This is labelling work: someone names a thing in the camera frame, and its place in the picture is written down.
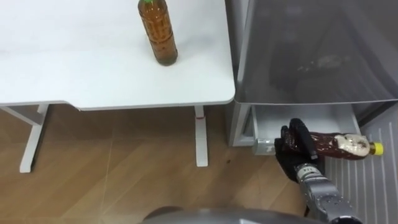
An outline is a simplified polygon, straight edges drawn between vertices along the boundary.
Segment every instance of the metal table leg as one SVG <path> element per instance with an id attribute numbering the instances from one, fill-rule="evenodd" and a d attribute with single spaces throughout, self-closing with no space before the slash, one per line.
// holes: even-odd
<path id="1" fill-rule="evenodd" d="M 195 106 L 195 141 L 197 166 L 208 166 L 206 117 L 203 106 Z"/>
<path id="2" fill-rule="evenodd" d="M 9 114 L 25 121 L 32 125 L 29 139 L 26 144 L 25 153 L 22 157 L 21 165 L 19 166 L 19 172 L 29 173 L 32 169 L 32 163 L 39 143 L 40 134 L 42 132 L 45 115 L 49 105 L 39 105 L 37 112 L 28 109 L 28 106 L 8 106 L 0 107 L 2 110 Z"/>

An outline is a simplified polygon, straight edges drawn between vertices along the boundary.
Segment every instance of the table top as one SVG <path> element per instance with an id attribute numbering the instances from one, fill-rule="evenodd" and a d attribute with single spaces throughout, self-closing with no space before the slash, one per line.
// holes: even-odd
<path id="1" fill-rule="evenodd" d="M 163 67 L 138 0 L 0 2 L 0 106 L 81 110 L 228 103 L 235 93 L 224 1 L 169 0 L 178 49 Z"/>

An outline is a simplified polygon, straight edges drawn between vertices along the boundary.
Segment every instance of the floor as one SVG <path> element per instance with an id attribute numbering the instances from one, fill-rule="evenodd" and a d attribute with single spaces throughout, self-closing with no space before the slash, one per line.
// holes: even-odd
<path id="1" fill-rule="evenodd" d="M 301 215 L 276 160 L 228 147 L 222 106 L 206 115 L 210 165 L 197 168 L 193 108 L 51 106 L 34 170 L 20 174 L 30 127 L 0 111 L 0 224 L 130 224 L 164 205 Z"/>

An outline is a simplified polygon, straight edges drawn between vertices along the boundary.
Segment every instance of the bottle cap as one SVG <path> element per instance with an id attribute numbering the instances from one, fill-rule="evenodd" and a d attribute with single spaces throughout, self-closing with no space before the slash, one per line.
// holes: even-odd
<path id="1" fill-rule="evenodd" d="M 381 156 L 383 155 L 384 148 L 383 145 L 379 142 L 374 142 L 374 155 Z"/>

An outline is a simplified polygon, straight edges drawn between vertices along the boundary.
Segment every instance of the plastic bottle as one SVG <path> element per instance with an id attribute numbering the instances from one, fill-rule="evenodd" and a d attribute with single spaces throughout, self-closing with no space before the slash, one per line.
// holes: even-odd
<path id="1" fill-rule="evenodd" d="M 138 10 L 156 60 L 162 65 L 172 65 L 178 52 L 165 0 L 140 0 Z"/>
<path id="2" fill-rule="evenodd" d="M 383 146 L 379 142 L 369 142 L 358 134 L 316 133 L 308 131 L 304 123 L 294 118 L 289 128 L 283 126 L 281 137 L 289 150 L 340 159 L 358 160 L 368 155 L 381 156 Z"/>

